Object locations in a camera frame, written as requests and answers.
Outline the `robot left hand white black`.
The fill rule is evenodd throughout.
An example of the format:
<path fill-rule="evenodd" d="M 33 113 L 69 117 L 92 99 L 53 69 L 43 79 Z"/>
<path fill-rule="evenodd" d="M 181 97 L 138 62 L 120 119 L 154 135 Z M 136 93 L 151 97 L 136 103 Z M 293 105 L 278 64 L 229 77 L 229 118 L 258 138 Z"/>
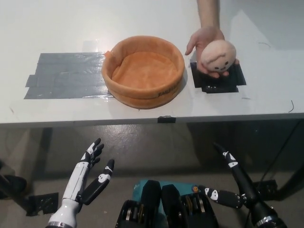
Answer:
<path fill-rule="evenodd" d="M 61 207 L 49 219 L 48 228 L 76 228 L 76 216 L 82 206 L 89 205 L 109 184 L 114 171 L 113 159 L 108 161 L 103 172 L 86 187 L 89 172 L 100 161 L 99 155 L 103 147 L 104 144 L 98 138 L 76 164 L 63 194 Z"/>

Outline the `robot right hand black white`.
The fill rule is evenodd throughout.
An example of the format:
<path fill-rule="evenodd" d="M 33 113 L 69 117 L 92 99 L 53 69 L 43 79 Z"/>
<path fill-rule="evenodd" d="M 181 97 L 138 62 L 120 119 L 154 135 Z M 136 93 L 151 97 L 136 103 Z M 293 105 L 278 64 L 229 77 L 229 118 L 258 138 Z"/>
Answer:
<path fill-rule="evenodd" d="M 227 162 L 238 185 L 239 193 L 236 194 L 226 190 L 217 190 L 203 185 L 199 185 L 200 192 L 208 196 L 212 201 L 223 206 L 234 209 L 245 206 L 249 209 L 251 214 L 256 217 L 264 218 L 276 215 L 275 210 L 261 199 L 252 180 L 242 169 L 233 154 L 218 143 L 214 143 L 214 148 Z"/>

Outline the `person's bare hand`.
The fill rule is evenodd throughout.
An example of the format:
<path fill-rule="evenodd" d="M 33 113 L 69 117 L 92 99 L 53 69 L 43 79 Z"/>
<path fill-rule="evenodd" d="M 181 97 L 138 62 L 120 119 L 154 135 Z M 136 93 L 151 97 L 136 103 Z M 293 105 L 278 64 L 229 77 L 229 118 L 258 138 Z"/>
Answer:
<path fill-rule="evenodd" d="M 220 29 L 203 27 L 194 32 L 186 47 L 186 55 L 196 49 L 197 69 L 213 78 L 228 76 L 228 69 L 238 64 L 237 51 L 233 44 L 224 39 Z"/>

